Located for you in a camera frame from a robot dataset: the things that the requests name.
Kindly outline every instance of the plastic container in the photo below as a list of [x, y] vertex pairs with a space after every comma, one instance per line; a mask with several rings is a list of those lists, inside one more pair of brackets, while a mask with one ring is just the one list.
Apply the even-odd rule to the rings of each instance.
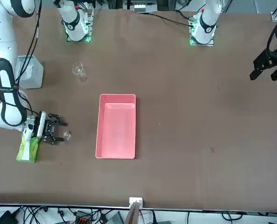
[[[15, 79], [19, 76], [26, 56], [18, 56], [16, 61]], [[20, 87], [23, 89], [41, 88], [43, 79], [43, 66], [35, 56], [32, 56], [26, 71], [22, 74]]]
[[134, 159], [136, 97], [134, 94], [101, 94], [96, 158]]

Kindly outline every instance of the clear plastic cup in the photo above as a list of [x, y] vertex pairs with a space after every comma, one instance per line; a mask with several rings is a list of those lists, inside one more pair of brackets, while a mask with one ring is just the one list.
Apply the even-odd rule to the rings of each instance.
[[75, 62], [72, 66], [72, 73], [79, 77], [79, 80], [84, 83], [88, 80], [88, 75], [83, 67], [83, 63]]

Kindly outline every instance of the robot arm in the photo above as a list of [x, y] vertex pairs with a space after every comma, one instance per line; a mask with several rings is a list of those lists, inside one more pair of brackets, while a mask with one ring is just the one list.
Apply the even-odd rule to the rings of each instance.
[[67, 35], [73, 41], [80, 41], [89, 32], [86, 28], [85, 13], [83, 10], [76, 10], [72, 0], [54, 0], [64, 22]]
[[22, 131], [27, 119], [27, 105], [19, 97], [19, 87], [14, 79], [17, 43], [12, 17], [30, 17], [34, 11], [34, 0], [0, 1], [0, 127], [7, 129]]
[[192, 34], [198, 43], [207, 44], [211, 41], [221, 12], [221, 0], [206, 0], [204, 11], [199, 12], [196, 16], [197, 24]]
[[[270, 51], [270, 43], [274, 35], [277, 39], [277, 24], [269, 36], [266, 49], [263, 50], [262, 53], [254, 60], [255, 69], [249, 76], [251, 80], [257, 79], [265, 69], [270, 69], [274, 66], [277, 66], [277, 49]], [[271, 74], [271, 80], [277, 80], [277, 69]]]

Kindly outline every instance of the floor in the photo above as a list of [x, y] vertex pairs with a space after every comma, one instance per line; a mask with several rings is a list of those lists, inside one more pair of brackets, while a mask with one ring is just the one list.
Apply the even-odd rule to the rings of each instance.
[[[14, 212], [17, 210], [17, 207], [0, 207], [0, 216], [5, 212], [9, 210], [10, 212]], [[69, 211], [68, 209], [60, 209], [64, 212], [63, 219], [65, 222], [70, 221], [70, 224], [75, 221], [75, 217], [72, 214], [72, 212], [77, 211], [77, 209], [71, 209]], [[90, 213], [90, 210], [81, 209], [83, 212]], [[108, 213], [106, 218], [109, 220], [112, 216], [114, 216], [117, 213], [117, 210], [113, 210]], [[123, 220], [125, 220], [127, 216], [126, 210], [120, 211], [121, 217]], [[152, 212], [143, 210], [142, 211], [143, 218], [139, 216], [138, 223], [139, 224], [150, 224], [152, 223]], [[158, 222], [166, 222], [169, 221], [169, 223], [172, 224], [186, 224], [187, 223], [187, 212], [174, 212], [174, 211], [156, 211], [156, 219]], [[19, 224], [23, 224], [23, 216], [24, 216], [24, 209], [19, 212], [17, 215], [17, 220], [19, 221]], [[232, 218], [237, 218], [239, 215], [232, 215]], [[31, 216], [26, 220], [25, 223], [30, 222]], [[41, 210], [36, 218], [40, 222], [40, 224], [57, 224], [63, 222], [62, 218], [58, 214], [57, 208], [49, 208], [47, 212], [44, 212]], [[252, 215], [244, 215], [240, 220], [233, 221], [234, 224], [268, 224], [269, 222], [273, 224], [277, 224], [277, 217], [264, 217], [264, 216], [252, 216]], [[210, 213], [196, 213], [196, 212], [190, 212], [189, 214], [189, 224], [230, 224], [229, 221], [226, 221], [222, 218], [221, 214], [210, 214]]]

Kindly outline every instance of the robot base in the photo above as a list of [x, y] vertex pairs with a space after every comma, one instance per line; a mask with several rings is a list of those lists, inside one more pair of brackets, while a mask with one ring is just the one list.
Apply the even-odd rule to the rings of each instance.
[[84, 29], [88, 30], [88, 34], [79, 41], [73, 41], [69, 35], [67, 35], [67, 42], [90, 42], [92, 40], [92, 30], [94, 21], [94, 9], [83, 10], [84, 11]]
[[199, 43], [196, 41], [196, 39], [193, 37], [193, 33], [195, 32], [195, 26], [197, 25], [197, 20], [199, 18], [199, 14], [196, 14], [192, 17], [191, 20], [189, 20], [189, 24], [190, 25], [193, 25], [194, 28], [189, 28], [189, 44], [191, 46], [196, 46], [196, 45], [201, 45], [201, 46], [214, 46], [214, 41], [213, 41], [213, 36], [214, 36], [214, 33], [213, 33], [213, 36], [212, 36], [212, 39], [209, 43], [206, 43], [206, 44], [202, 44], [202, 43]]

